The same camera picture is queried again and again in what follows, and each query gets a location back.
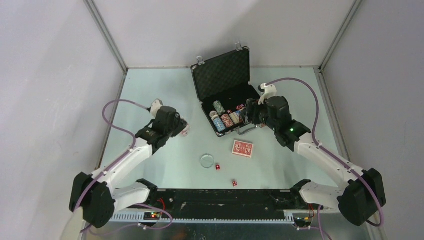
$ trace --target poker chip stack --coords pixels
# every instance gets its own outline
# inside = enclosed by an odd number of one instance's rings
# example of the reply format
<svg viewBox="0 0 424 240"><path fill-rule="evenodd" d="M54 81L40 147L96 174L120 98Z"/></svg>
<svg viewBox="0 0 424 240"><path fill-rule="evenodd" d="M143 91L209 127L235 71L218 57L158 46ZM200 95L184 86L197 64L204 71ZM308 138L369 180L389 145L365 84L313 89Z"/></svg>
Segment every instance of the poker chip stack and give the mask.
<svg viewBox="0 0 424 240"><path fill-rule="evenodd" d="M215 125L216 130L218 130L218 132L222 132L226 129L223 121L221 120L220 116L218 115L216 111L211 111L209 114L209 117L212 119L212 122Z"/></svg>
<svg viewBox="0 0 424 240"><path fill-rule="evenodd" d="M237 114L235 112L231 113L229 115L229 117L231 118L231 120L235 123L238 124L240 122L240 118L239 116L237 116Z"/></svg>
<svg viewBox="0 0 424 240"><path fill-rule="evenodd" d="M231 117L228 114L222 115L221 120L227 128L230 128L234 125L233 121L231 120Z"/></svg>
<svg viewBox="0 0 424 240"><path fill-rule="evenodd" d="M223 115L225 113L225 109L220 101L214 101L213 107L215 108L218 115Z"/></svg>

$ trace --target light blue table surface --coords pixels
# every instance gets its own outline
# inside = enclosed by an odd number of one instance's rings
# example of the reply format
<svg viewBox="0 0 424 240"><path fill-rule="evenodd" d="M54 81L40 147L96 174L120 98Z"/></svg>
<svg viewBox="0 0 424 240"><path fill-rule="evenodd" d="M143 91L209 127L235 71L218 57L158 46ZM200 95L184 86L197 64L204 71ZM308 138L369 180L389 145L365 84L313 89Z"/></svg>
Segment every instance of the light blue table surface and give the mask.
<svg viewBox="0 0 424 240"><path fill-rule="evenodd" d="M313 68L267 67L250 70L251 83L261 83L292 77L304 80L316 91L320 113L316 135L326 146L337 152L329 118ZM297 82L276 84L278 94L286 97L294 119L312 129L315 101L308 88ZM218 138L201 109L191 71L177 69L130 69L123 86L121 99L145 106L155 99L174 107L190 125L188 136L170 139L166 146L136 167L119 185L125 187L138 179L147 179L159 188L177 189L289 189L300 180L311 179L319 184L335 186L334 182L314 163L281 147L268 128L256 129L240 136L233 132ZM118 105L113 123L133 133L151 120L145 110L122 102ZM252 158L232 154L234 140L254 144ZM101 162L105 166L114 161L131 142L126 133L112 129ZM221 170L203 168L200 158L211 154Z"/></svg>

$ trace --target robotic arm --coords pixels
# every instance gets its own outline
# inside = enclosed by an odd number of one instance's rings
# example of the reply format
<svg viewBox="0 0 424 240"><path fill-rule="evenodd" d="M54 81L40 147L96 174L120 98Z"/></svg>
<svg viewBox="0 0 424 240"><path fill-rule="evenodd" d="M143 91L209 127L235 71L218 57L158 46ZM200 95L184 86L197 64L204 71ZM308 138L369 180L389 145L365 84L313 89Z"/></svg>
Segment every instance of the robotic arm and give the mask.
<svg viewBox="0 0 424 240"><path fill-rule="evenodd" d="M382 176L371 168L365 171L338 154L315 142L311 130L302 123L292 119L287 100L276 96L277 89L271 85L261 84L263 92L260 99L248 99L241 115L245 123L265 124L274 131L279 144L314 162L336 183L337 187L320 185L308 179L296 184L291 192L298 194L301 201L339 209L342 215L356 226L362 225L377 210L371 194L352 171L359 173L369 184L381 206L386 204Z"/></svg>
<svg viewBox="0 0 424 240"><path fill-rule="evenodd" d="M148 109L154 119L135 135L135 146L121 161L106 171L100 168L87 175L78 174L72 187L69 210L75 210L78 199L86 187L101 176L81 202L83 218L96 228L103 227L115 212L138 203L144 203L150 193L149 183L138 180L133 185L117 188L136 166L156 153L167 141L184 131L188 124L172 107L163 106L157 99Z"/></svg>

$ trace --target red playing card box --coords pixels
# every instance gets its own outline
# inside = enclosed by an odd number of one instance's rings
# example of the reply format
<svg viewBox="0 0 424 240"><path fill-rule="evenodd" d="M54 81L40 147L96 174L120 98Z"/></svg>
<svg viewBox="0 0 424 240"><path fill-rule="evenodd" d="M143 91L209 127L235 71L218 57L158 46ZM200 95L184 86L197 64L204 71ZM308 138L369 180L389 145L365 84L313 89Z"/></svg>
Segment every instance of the red playing card box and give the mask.
<svg viewBox="0 0 424 240"><path fill-rule="evenodd" d="M232 154L251 158L253 152L253 144L243 141L234 141L234 145L232 146Z"/></svg>

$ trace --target purple cable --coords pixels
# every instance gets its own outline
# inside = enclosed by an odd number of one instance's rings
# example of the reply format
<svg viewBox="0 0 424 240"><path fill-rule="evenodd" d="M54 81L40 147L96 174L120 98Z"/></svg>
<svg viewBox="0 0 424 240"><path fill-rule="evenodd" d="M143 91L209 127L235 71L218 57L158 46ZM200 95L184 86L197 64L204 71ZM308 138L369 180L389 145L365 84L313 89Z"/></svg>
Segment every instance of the purple cable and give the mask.
<svg viewBox="0 0 424 240"><path fill-rule="evenodd" d="M162 210L160 208L156 208L154 206L149 206L149 205L146 205L146 204L142 204L142 203L138 203L138 204L135 204L135 205L136 206L140 206L140 207L144 207L144 208L148 208L148 209L151 209L151 210L155 210L157 212L162 212L162 213L166 214L169 217L169 220L170 220L167 225L161 226L161 227L151 227L151 226L142 225L141 223L140 223L140 227L143 226L143 228L151 229L151 230L162 230L162 229L166 229L167 227L171 226L171 224L174 222L174 219L171 216L171 214L169 212L165 211L165 210ZM139 224L138 223L131 223L131 224L122 226L122 227L120 227L120 228L118 228L118 229L116 229L114 231L108 232L108 233L95 233L91 229L89 231L94 236L104 237L104 236L115 234L115 233L117 233L117 232L119 232L119 231L121 231L123 229L129 228L129 227L135 227L135 226L139 226Z"/></svg>
<svg viewBox="0 0 424 240"><path fill-rule="evenodd" d="M309 227L298 227L297 225L292 225L292 226L294 228L296 228L296 229L299 229L299 230L311 230L311 229L313 229L313 230L320 230L318 227L315 227L315 226L311 226L310 228ZM326 231L322 230L322 232L327 236L327 238L329 240L333 240L331 238L331 236Z"/></svg>
<svg viewBox="0 0 424 240"><path fill-rule="evenodd" d="M318 117L319 117L319 114L320 114L320 105L318 103L317 94L315 93L314 89L312 89L312 87L309 84L307 84L305 81L302 81L302 80L297 79L297 78L284 77L284 78L280 78L280 79L277 79L277 80L274 80L274 81L270 81L270 82L268 82L266 84L266 86L269 86L271 84L275 84L275 83L278 83L278 82L281 82L281 81L286 81L286 80L295 81L295 82L298 82L298 83L301 83L301 84L305 85L310 90L310 92L312 93L312 95L313 95L313 97L315 99L316 114L315 114L315 121L313 122L313 127L312 127L312 139L315 142L316 146L319 149L321 149L323 152L325 152L326 154L328 154L329 156L331 156L333 159L335 159L337 162L339 162L342 166L344 166L344 168L350 169L351 167L349 165L347 165L344 161L342 161L339 157L337 157L336 155L334 155L331 151L329 151L325 147L320 146L319 143L318 143L318 140L317 140L316 135L315 135L315 130L317 129ZM365 186L365 188L369 191L369 193L371 194L371 197L374 200L375 205L377 206L377 209L378 209L378 214L379 214L379 217L380 217L380 223L376 224L376 223L373 223L373 222L371 222L369 220L367 220L366 222L368 224L374 226L374 227L380 227L380 226L382 226L384 224L384 214L383 214L382 206L380 205L380 202L377 199L376 194L371 189L370 185L355 170L352 169L350 172L353 175L355 175L355 177L357 177L361 181L361 183Z"/></svg>
<svg viewBox="0 0 424 240"><path fill-rule="evenodd" d="M318 206L318 212L316 213L316 215L318 215L318 229L319 229L319 232L321 233L322 240L326 240L324 238L325 231L324 231L323 227L321 226L321 215L320 215L321 207L322 207L322 205Z"/></svg>
<svg viewBox="0 0 424 240"><path fill-rule="evenodd" d="M132 137L132 144L131 144L131 146L129 147L129 149L126 151L126 152L124 152L121 156L119 156L114 162L112 162L108 167L106 167L105 169L104 169L104 171L106 171L106 172L108 172L110 169L112 169L116 164L118 164L123 158L125 158L125 156L127 155L127 154L129 154L130 153L130 149L133 149L134 148L134 146L136 145L136 136L132 133L132 132L130 132L130 131L128 131L128 130L126 130L126 129L123 129L123 128L121 128L121 127L118 127L118 126L115 126L115 125L113 125L107 118L106 118L106 109L109 107L109 105L111 105L111 104L113 104L113 103L118 103L118 102L126 102L126 103L130 103L130 104L133 104L133 105L136 105L137 107L140 107L140 108L142 108L142 109L144 109L144 110L147 110L147 107L145 107L145 106L143 106L143 105L141 105L141 104L138 104L138 103L136 103L136 102L134 102L134 101L130 101L130 100L125 100L125 99L118 99L118 100L113 100L113 101L110 101L110 102L108 102L104 107L103 107L103 111L102 111L102 116L103 116L103 120L109 125L109 126L111 126L112 128L114 128L114 129L117 129L117 130L119 130L119 131L122 131L122 132L124 132L124 133L127 133L127 134L129 134L131 137ZM90 184L84 189L84 191L82 192L82 194L81 194L81 196L79 197L79 199L78 199L78 201L76 202L76 205L75 205L75 208L74 208L74 210L76 210L76 209L78 209L79 207L80 207L80 205L81 205L81 202L83 201L83 199L84 199L84 197L87 195L87 193L89 192L89 190L93 187L93 185L97 182L97 180L99 180L101 177L102 177L102 175L103 175L103 173L101 172L99 175L97 175L94 179L93 179L93 181L91 181L90 182ZM84 228L81 232L83 233L83 232L85 232L85 231L87 231L89 228L90 228L91 226L88 226L88 227L86 227L86 228Z"/></svg>

